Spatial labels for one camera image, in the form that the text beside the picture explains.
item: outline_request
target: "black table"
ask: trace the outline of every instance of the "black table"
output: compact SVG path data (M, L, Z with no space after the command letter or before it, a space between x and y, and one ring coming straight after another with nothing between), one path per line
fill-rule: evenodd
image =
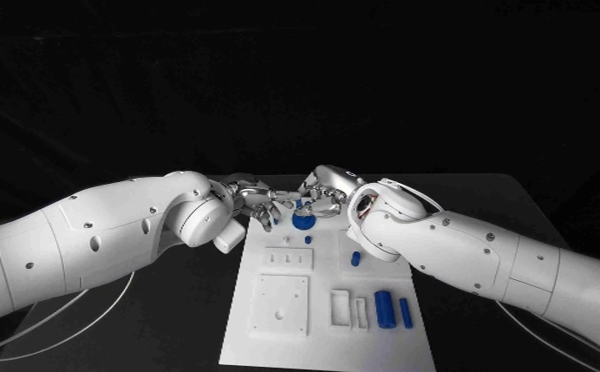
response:
M389 177L429 195L445 210L566 247L529 195L507 175L363 174L363 177L367 181ZM304 175L259 178L273 188L294 190ZM196 249L171 248L154 264L135 273L126 294L92 328L47 352L22 360L0 362L0 370L247 372L249 368L217 364L242 247L243 243L229 255L221 255L211 244ZM454 289L418 271L412 272L438 371L585 370L537 342L493 301ZM90 290L54 319L8 345L1 358L44 348L84 327L110 305L125 283L126 277ZM37 303L20 330L43 319L71 297ZM510 312L523 322L537 322L537 332L559 335L556 331L547 331L547 326L543 329L539 320L521 310L511 309ZM594 355L582 353L582 356L594 360Z

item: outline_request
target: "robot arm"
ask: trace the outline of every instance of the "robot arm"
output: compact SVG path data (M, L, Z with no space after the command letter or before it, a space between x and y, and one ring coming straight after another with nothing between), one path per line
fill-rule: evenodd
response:
M250 190L253 181L227 185L188 171L129 179L0 225L0 316L116 280L174 245L211 241L227 253L245 234L236 212L246 209L266 229L271 196L299 197L263 184Z
M356 180L344 193L347 236L367 253L386 262L400 254L439 281L520 307L600 344L598 260L458 213L428 214L387 179Z

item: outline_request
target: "hole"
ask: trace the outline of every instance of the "hole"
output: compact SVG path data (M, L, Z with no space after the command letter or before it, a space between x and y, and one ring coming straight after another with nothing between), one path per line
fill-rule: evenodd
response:
M97 252L99 249L99 237L93 236L89 240L89 248L93 252Z
M141 232L144 232L144 235L149 232L149 220L144 219L141 221Z

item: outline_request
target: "blue object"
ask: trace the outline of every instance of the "blue object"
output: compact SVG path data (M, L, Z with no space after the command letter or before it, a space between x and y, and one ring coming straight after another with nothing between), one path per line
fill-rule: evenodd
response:
M358 266L358 263L360 263L360 253L356 251L351 254L351 265Z
M299 208L302 206L302 200L296 200L295 201L295 208ZM296 214L294 213L294 215L291 216L291 224L294 225L295 229L299 229L301 231L307 231L315 223L315 217L314 216L296 216Z
M412 319L409 318L408 301L405 298L399 299L399 309L402 310L403 327L412 329Z
M393 317L393 304L390 302L389 291L377 291L374 293L374 307L377 309L377 323L382 329L393 329L396 327L396 318Z

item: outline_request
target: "black background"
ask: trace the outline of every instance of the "black background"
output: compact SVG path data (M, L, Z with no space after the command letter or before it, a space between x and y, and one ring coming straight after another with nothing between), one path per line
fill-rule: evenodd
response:
M506 173L600 256L600 0L1 0L0 219L175 169Z

